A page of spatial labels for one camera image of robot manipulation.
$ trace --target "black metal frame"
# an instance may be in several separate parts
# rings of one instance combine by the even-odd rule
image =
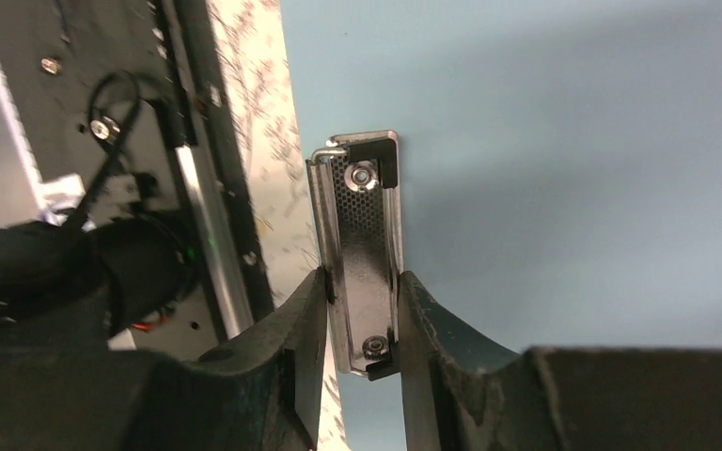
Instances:
[[[161,31],[164,39],[157,39],[154,29]],[[183,42],[186,54],[177,54],[174,39]],[[39,62],[44,57],[60,62],[57,75],[41,70]],[[254,320],[273,312],[273,296],[206,2],[0,0],[0,61],[45,179],[75,172],[64,128],[71,117],[86,110],[90,91],[105,74],[128,70],[142,78],[143,97],[154,106],[166,145],[165,149],[143,150],[157,152],[159,158],[169,162],[179,201],[189,211],[192,206],[181,180],[175,148],[197,145],[194,121],[202,121],[217,176],[225,187],[222,200],[230,216],[236,261],[242,269]],[[194,92],[188,92],[182,77],[193,85],[190,89]],[[212,88],[223,94],[220,105],[210,100]],[[119,96],[113,99],[124,100]],[[195,220],[188,220],[189,231],[196,236]],[[242,256],[251,254],[256,256],[254,264],[246,264]],[[214,330],[224,341],[228,336],[205,261],[200,262],[200,268]]]

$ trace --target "perforated metal plate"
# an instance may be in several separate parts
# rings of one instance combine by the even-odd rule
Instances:
[[[375,150],[383,141],[389,142]],[[331,138],[335,147],[308,164],[339,371],[369,376],[392,363],[397,342],[397,279],[402,272],[398,142],[394,132]],[[385,174],[394,180],[383,180]]]

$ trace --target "black plastic cap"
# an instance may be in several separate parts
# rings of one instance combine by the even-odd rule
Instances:
[[[92,261],[84,232],[60,232],[38,221],[0,228],[0,295],[47,287]]]

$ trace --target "mesh panel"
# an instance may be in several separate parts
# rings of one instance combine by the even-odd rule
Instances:
[[[347,157],[335,157],[331,160],[341,242],[363,242],[370,251],[385,258],[383,188],[378,184],[369,192],[354,192],[344,183],[347,166]]]

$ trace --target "screw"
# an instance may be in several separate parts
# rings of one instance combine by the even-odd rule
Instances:
[[[369,180],[369,171],[365,167],[359,167],[353,171],[353,181],[356,184],[364,185]]]
[[[42,70],[49,75],[58,75],[62,70],[62,65],[53,58],[42,58],[39,64]]]
[[[109,139],[109,136],[112,134],[109,127],[98,119],[89,123],[89,129],[92,130],[92,134],[94,134],[96,138],[101,140]]]
[[[388,340],[380,335],[373,335],[364,340],[362,346],[364,350],[364,357],[371,361],[383,360],[386,354],[388,354]]]
[[[256,264],[256,261],[257,261],[257,258],[256,258],[255,252],[251,252],[250,254],[244,255],[244,262],[247,263],[248,265],[253,266]]]

